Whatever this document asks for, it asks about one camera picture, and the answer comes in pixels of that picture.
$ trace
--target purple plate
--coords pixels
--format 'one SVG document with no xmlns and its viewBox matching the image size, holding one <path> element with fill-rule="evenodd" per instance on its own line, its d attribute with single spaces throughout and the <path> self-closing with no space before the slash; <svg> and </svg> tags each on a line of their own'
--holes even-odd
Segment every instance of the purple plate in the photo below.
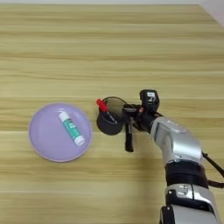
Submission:
<svg viewBox="0 0 224 224">
<path fill-rule="evenodd" d="M 67 133 L 59 118 L 60 111 L 66 111 L 85 138 L 82 146 L 77 146 Z M 92 141 L 92 126 L 87 116 L 78 108 L 55 103 L 41 108 L 31 119 L 29 138 L 36 152 L 54 162 L 67 162 L 80 157 Z"/>
</svg>

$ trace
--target glue stick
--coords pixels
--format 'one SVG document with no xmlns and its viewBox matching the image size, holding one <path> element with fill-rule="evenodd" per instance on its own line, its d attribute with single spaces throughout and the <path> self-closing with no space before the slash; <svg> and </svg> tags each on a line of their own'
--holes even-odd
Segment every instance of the glue stick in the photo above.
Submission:
<svg viewBox="0 0 224 224">
<path fill-rule="evenodd" d="M 74 140 L 76 145 L 83 145 L 85 143 L 85 138 L 81 135 L 68 113 L 65 111 L 60 112 L 59 119 L 63 122 L 68 134 Z"/>
</svg>

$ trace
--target silver robot arm segment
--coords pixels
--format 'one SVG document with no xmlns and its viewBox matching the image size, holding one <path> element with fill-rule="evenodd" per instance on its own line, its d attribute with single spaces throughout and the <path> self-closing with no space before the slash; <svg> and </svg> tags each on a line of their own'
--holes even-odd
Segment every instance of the silver robot arm segment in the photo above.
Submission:
<svg viewBox="0 0 224 224">
<path fill-rule="evenodd" d="M 185 127 L 160 116 L 150 135 L 162 150 L 166 169 L 166 206 L 161 224 L 221 224 L 204 173 L 200 142 Z"/>
</svg>

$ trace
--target green label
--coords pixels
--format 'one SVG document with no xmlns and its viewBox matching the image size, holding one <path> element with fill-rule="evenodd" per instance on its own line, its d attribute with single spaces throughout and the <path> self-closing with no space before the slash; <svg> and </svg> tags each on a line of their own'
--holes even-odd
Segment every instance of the green label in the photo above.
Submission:
<svg viewBox="0 0 224 224">
<path fill-rule="evenodd" d="M 63 122 L 63 124 L 66 127 L 66 130 L 69 133 L 69 135 L 72 137 L 72 139 L 75 139 L 76 137 L 81 135 L 81 133 L 79 132 L 79 130 L 77 129 L 77 127 L 75 126 L 75 124 L 73 123 L 71 119 L 66 119 Z"/>
</svg>

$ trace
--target cable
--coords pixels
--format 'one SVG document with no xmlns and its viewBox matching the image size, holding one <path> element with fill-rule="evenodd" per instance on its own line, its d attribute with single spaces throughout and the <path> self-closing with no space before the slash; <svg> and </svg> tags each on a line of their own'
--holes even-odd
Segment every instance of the cable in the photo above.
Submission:
<svg viewBox="0 0 224 224">
<path fill-rule="evenodd" d="M 202 152 L 202 155 L 224 178 L 224 170 L 218 164 L 216 164 L 206 153 Z M 208 184 L 212 187 L 224 188 L 224 183 L 216 182 L 213 180 L 208 180 Z"/>
</svg>

